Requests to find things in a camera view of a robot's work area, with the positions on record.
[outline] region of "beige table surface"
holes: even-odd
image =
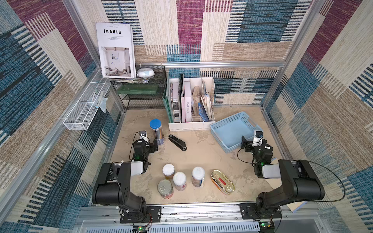
[[[241,111],[245,111],[263,129],[264,138],[273,146],[273,156],[281,158],[259,107],[216,107],[215,119],[222,120]],[[151,166],[147,171],[131,177],[131,192],[143,196],[147,204],[254,201],[259,193],[272,190],[265,179],[256,177],[251,164],[237,159],[238,149],[226,154],[209,130],[171,132],[186,143],[187,150],[181,151],[168,140],[170,131],[164,109],[127,111],[111,161],[129,161],[129,150],[135,132],[146,130],[148,137],[153,140],[149,122],[154,118],[161,120],[166,141],[159,146],[157,152],[149,155]],[[251,153],[244,150],[240,151],[239,157],[247,162],[252,160]],[[176,171],[186,174],[186,189],[177,191],[174,188],[173,196],[163,199],[157,191],[157,184],[164,179],[162,167],[167,163],[172,163]],[[202,188],[196,188],[191,183],[191,173],[196,166],[203,167],[206,172]],[[224,195],[211,181],[211,172],[215,169],[223,172],[233,182],[236,189],[234,193]]]

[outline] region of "gold tin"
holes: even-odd
[[[225,195],[234,192],[234,184],[221,171],[213,170],[211,173],[211,180]]]

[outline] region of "green folder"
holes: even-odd
[[[168,122],[173,123],[173,119],[171,117],[170,105],[169,105],[169,102],[168,102],[168,98],[166,96],[167,87],[168,87],[168,85],[166,85],[166,87],[164,89],[162,99],[163,99],[164,107],[166,108],[166,112],[167,112],[167,116],[168,116]]]

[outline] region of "blue lid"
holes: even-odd
[[[158,120],[158,119],[154,119],[154,120],[151,120],[150,121],[150,127],[152,128],[152,129],[158,129],[159,127],[161,127],[161,121],[160,120]]]

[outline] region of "red label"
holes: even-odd
[[[219,181],[223,183],[223,185],[226,185],[226,183],[219,177]]]

